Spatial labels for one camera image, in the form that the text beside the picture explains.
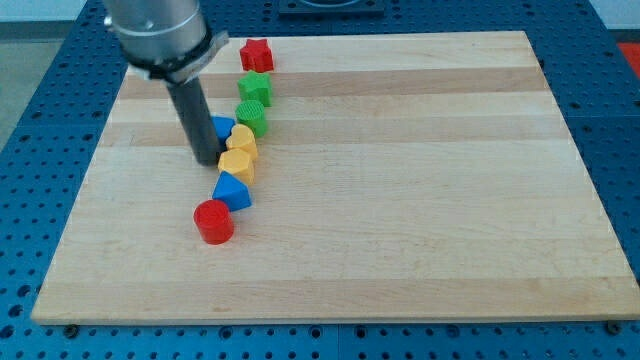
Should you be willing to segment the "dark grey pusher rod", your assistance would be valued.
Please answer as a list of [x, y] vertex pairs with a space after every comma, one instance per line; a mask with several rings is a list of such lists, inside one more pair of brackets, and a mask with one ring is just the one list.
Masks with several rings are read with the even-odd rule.
[[167, 90], [196, 162], [202, 166], [216, 165], [222, 146], [200, 80], [170, 85]]

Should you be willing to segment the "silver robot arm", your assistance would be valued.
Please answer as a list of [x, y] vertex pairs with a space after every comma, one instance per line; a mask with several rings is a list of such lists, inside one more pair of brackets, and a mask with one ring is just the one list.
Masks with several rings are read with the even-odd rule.
[[199, 80], [229, 43], [214, 32], [198, 0], [104, 0], [105, 26], [129, 65], [145, 80], [165, 84], [198, 164], [213, 166], [223, 152]]

